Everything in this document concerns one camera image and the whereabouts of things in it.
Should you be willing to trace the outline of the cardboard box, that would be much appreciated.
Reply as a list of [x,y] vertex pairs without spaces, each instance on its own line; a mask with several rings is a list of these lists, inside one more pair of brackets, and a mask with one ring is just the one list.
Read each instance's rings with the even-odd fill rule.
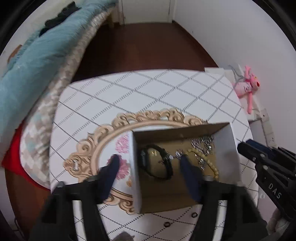
[[129,162],[136,213],[204,203],[213,186],[236,185],[239,155],[230,123],[130,131]]

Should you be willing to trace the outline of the black smart wristband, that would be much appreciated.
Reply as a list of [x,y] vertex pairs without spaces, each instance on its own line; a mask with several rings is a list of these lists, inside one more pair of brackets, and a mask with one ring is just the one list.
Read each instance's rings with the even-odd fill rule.
[[[158,154],[159,159],[157,161],[152,158],[152,151],[156,151],[156,154]],[[138,150],[137,157],[137,162],[140,168],[156,180],[167,181],[170,180],[174,175],[171,164],[171,161],[174,157],[164,148],[158,145],[149,144],[145,147],[142,147]],[[156,175],[156,173],[153,172],[153,170],[156,170],[156,163],[158,163],[158,166],[162,164],[165,167],[165,173],[162,176]]]

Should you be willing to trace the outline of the pink panther plush toy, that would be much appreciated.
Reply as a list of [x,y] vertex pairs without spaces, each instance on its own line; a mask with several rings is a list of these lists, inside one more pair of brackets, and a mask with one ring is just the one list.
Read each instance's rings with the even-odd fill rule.
[[239,98],[247,98],[247,113],[251,114],[253,110],[253,95],[260,88],[260,82],[248,65],[245,65],[244,75],[238,75],[236,72],[234,73],[234,91]]

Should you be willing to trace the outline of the patterned white tablecloth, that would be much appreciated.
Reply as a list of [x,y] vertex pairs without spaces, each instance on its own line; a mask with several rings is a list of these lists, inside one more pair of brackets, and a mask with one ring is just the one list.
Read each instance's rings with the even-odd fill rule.
[[[50,185],[77,183],[91,175],[92,153],[109,132],[133,123],[229,122],[238,142],[252,138],[245,111],[223,74],[193,70],[116,73],[68,85],[59,97],[50,140]],[[189,240],[201,206],[135,214],[128,169],[114,194],[99,206],[110,239]]]

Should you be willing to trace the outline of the checkered bed sheet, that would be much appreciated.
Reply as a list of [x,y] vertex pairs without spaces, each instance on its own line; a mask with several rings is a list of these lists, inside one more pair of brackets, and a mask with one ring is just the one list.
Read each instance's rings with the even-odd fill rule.
[[70,49],[58,73],[37,100],[23,125],[20,163],[33,182],[50,188],[49,145],[59,97],[75,75],[85,50],[99,27],[110,18],[113,8],[94,16]]

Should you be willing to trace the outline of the red blanket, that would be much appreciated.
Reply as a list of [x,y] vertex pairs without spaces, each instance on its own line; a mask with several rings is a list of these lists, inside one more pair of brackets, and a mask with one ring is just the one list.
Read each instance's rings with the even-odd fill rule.
[[23,123],[21,123],[20,126],[16,129],[16,132],[13,136],[10,147],[4,156],[1,166],[4,169],[9,170],[16,175],[23,177],[26,181],[28,181],[32,185],[39,187],[43,190],[49,190],[49,188],[43,187],[40,184],[38,184],[36,181],[34,181],[27,174],[27,172],[24,170],[24,168],[21,165],[20,142],[21,142],[22,129],[23,129]]

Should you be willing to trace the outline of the light blue duvet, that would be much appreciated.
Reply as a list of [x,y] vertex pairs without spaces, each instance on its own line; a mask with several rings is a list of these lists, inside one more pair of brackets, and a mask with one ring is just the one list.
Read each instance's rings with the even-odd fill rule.
[[85,1],[63,23],[35,39],[1,80],[1,144],[9,146],[15,129],[45,90],[92,18],[117,1]]

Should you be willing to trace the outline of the white door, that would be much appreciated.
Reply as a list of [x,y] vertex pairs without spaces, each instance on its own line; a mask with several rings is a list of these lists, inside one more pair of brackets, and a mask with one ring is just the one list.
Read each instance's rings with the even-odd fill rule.
[[123,24],[171,23],[174,0],[122,0],[118,1]]

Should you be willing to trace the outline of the black clothing on bed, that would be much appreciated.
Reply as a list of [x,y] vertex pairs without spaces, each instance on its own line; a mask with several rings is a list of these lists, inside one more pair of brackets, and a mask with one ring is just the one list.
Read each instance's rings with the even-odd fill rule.
[[62,9],[62,11],[60,11],[60,13],[58,13],[56,17],[45,21],[44,27],[39,32],[39,36],[41,37],[41,35],[46,33],[48,30],[63,23],[70,15],[72,15],[74,12],[78,11],[79,9],[80,8],[76,6],[74,1],[69,3],[66,7]]

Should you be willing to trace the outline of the white wall power strip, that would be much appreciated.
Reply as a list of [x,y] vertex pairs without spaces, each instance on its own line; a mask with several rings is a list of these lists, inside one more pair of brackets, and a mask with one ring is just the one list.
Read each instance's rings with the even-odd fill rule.
[[276,148],[274,132],[266,109],[261,110],[261,123],[267,146]]

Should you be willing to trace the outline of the brown item by wall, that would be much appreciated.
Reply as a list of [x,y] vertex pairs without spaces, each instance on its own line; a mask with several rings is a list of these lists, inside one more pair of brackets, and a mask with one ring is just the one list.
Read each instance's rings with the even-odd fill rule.
[[13,58],[17,53],[18,51],[20,50],[20,48],[22,47],[22,45],[18,45],[14,51],[11,52],[10,56],[8,57],[8,60],[7,60],[7,63],[10,62],[11,58]]

